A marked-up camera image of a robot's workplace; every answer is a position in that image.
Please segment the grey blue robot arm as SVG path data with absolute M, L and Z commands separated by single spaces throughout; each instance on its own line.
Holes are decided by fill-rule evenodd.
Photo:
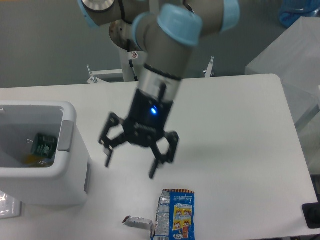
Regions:
M 153 178 L 159 165 L 175 159 L 179 135 L 166 132 L 165 125 L 193 50 L 201 37 L 235 27 L 241 13 L 236 0 L 165 3 L 158 14 L 150 12 L 150 4 L 148 0 L 78 2 L 90 26 L 121 21 L 130 27 L 126 45 L 147 54 L 127 117 L 110 112 L 98 142 L 107 163 L 124 143 L 151 149 L 154 162 L 149 177 Z

